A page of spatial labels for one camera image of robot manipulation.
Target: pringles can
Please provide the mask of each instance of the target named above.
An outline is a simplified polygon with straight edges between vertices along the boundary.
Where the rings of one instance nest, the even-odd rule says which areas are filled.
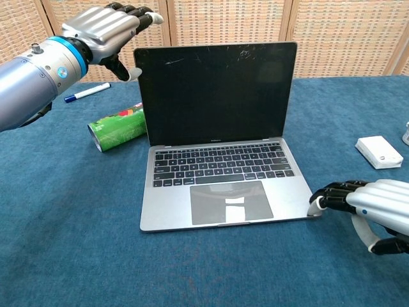
[[[143,105],[140,103],[89,123],[88,130],[100,152],[134,139],[146,133]]]

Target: silver laptop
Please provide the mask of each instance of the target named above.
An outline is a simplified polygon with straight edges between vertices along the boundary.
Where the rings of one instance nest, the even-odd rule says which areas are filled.
[[[134,51],[150,142],[141,230],[307,217],[282,138],[294,42]]]

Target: trackpad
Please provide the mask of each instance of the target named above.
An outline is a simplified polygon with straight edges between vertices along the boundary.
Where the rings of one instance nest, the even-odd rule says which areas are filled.
[[[261,181],[192,186],[190,205],[193,225],[273,218]]]

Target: marker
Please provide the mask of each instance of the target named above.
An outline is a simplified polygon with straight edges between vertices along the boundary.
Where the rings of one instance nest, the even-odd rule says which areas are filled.
[[[101,85],[95,86],[94,88],[90,88],[90,89],[85,90],[85,91],[80,91],[79,93],[76,93],[74,95],[65,97],[64,100],[65,100],[66,103],[73,102],[73,101],[76,101],[77,99],[80,99],[82,97],[98,93],[99,91],[106,90],[107,88],[110,88],[110,87],[111,87],[111,85],[108,82],[106,82],[106,83],[103,83]]]

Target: laptop screen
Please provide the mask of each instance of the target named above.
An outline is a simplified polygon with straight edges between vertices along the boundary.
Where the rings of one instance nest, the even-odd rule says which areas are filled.
[[[295,42],[134,52],[151,145],[282,136]]]

